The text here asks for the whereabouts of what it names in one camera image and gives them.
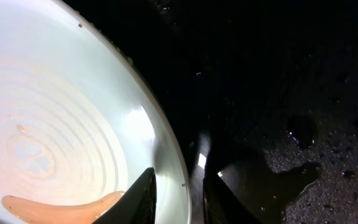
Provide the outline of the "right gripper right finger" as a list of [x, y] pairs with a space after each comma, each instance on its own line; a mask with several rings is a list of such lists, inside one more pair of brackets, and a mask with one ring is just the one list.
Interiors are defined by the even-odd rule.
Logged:
[[203, 220], [204, 224], [262, 224], [217, 174], [203, 179]]

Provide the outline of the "light blue plate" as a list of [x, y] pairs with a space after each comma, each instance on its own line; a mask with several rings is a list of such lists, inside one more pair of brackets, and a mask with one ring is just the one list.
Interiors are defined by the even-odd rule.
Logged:
[[147, 168], [156, 223], [191, 222], [184, 158], [129, 58], [63, 1], [0, 0], [0, 223], [13, 195], [84, 205]]

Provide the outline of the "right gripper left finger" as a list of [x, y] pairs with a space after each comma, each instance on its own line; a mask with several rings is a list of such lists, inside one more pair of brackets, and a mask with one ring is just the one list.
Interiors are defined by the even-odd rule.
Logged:
[[157, 203], [155, 171], [149, 167], [94, 224], [154, 224]]

